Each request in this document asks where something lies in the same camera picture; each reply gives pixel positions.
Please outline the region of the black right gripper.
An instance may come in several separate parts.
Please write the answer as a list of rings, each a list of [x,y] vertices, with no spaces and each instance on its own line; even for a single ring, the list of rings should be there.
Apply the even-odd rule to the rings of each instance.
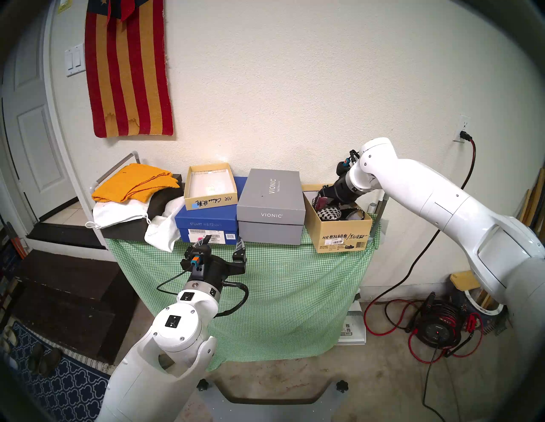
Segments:
[[[347,209],[347,204],[354,203],[361,196],[363,192],[353,186],[349,174],[344,174],[329,187],[329,197],[323,191],[318,192],[317,205],[330,205],[336,201],[336,207],[344,210]]]

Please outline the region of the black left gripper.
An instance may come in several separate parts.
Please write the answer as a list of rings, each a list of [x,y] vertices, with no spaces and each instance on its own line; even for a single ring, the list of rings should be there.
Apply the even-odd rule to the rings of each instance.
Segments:
[[[211,252],[211,235],[205,235],[194,244],[194,252]],[[245,273],[246,248],[242,238],[237,239],[233,261],[226,262],[215,255],[198,254],[190,258],[190,288],[203,288],[210,295],[219,295],[229,276]]]

